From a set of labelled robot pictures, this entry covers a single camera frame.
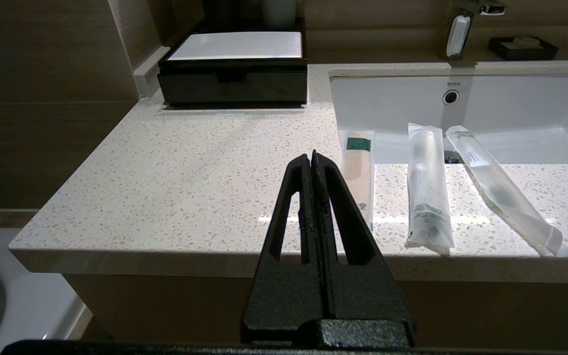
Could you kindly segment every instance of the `speckled stone countertop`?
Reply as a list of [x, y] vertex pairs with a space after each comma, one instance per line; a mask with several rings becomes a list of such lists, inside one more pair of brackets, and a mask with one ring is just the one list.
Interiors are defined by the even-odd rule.
[[[288, 161], [314, 148], [340, 160], [331, 76], [544, 73], [568, 73], [568, 61], [311, 65], [305, 109], [167, 110], [157, 93], [10, 249], [33, 272], [250, 277]], [[568, 165], [503, 167], [568, 245]], [[568, 258], [539, 256], [488, 209], [463, 166], [446, 168], [455, 249], [406, 249], [406, 170], [376, 166], [374, 236], [397, 279], [568, 283]], [[286, 239], [284, 252], [297, 247]]]

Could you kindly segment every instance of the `chrome faucet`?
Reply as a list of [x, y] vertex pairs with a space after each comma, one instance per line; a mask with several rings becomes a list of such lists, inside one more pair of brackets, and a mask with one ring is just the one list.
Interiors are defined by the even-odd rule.
[[507, 5], [497, 0], [452, 0], [448, 26], [437, 55], [448, 61], [462, 58], [473, 16], [501, 16]]

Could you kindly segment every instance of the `black soap dish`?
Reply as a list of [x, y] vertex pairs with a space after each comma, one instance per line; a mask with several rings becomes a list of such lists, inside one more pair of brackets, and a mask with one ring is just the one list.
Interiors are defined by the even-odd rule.
[[488, 42], [488, 49], [507, 61], [548, 61], [553, 59], [558, 53], [558, 47], [536, 38], [542, 48], [519, 48], [511, 49], [503, 43], [510, 43], [514, 37], [493, 37]]

